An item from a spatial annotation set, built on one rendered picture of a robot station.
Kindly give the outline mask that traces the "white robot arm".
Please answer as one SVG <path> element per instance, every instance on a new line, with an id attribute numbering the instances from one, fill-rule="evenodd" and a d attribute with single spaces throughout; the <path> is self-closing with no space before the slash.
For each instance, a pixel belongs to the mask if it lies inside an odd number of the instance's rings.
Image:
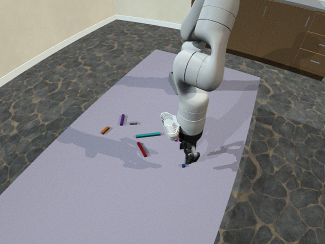
<path id="1" fill-rule="evenodd" d="M 205 126 L 209 95 L 222 83 L 226 49 L 240 0 L 195 0 L 182 21 L 180 35 L 186 41 L 173 62 L 173 78 L 179 97 L 178 113 L 163 112 L 161 123 L 169 140 L 179 133 L 200 134 Z M 211 55 L 204 54 L 206 44 Z"/>

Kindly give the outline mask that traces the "orange rectangular bar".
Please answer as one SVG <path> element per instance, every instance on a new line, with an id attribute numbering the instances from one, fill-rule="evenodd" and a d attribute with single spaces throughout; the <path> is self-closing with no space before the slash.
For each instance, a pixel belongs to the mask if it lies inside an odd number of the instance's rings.
<path id="1" fill-rule="evenodd" d="M 106 127 L 102 132 L 101 132 L 101 134 L 105 134 L 108 130 L 110 129 L 110 127 Z"/>

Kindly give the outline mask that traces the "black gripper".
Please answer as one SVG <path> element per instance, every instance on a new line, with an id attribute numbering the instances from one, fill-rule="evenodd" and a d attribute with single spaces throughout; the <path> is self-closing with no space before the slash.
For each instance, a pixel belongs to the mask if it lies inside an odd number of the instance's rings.
<path id="1" fill-rule="evenodd" d="M 203 134 L 203 130 L 201 133 L 197 135 L 186 135 L 181 132 L 179 132 L 179 149 L 184 151 L 185 153 L 185 161 L 184 163 L 186 165 L 189 165 L 191 163 L 197 162 L 197 160 L 200 157 L 200 153 L 196 152 L 196 144 L 197 141 L 201 138 Z M 189 155 L 188 155 L 189 154 Z"/>

